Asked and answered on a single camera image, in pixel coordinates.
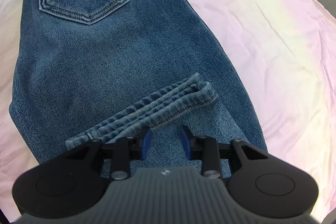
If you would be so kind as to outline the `blue denim jeans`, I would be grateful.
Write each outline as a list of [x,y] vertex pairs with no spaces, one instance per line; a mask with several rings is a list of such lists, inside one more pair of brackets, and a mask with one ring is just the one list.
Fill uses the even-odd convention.
[[187,165],[180,132],[266,149],[252,102],[187,0],[23,0],[10,116],[39,163],[143,127],[132,168]]

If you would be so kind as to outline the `pink floral bed cover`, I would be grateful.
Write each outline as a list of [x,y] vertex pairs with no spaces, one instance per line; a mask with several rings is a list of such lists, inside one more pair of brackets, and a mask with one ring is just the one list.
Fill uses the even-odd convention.
[[[268,151],[319,186],[313,216],[335,208],[335,18],[317,0],[187,0],[220,43]],[[23,0],[1,0],[1,210],[20,213],[14,180],[38,161],[13,122]]]

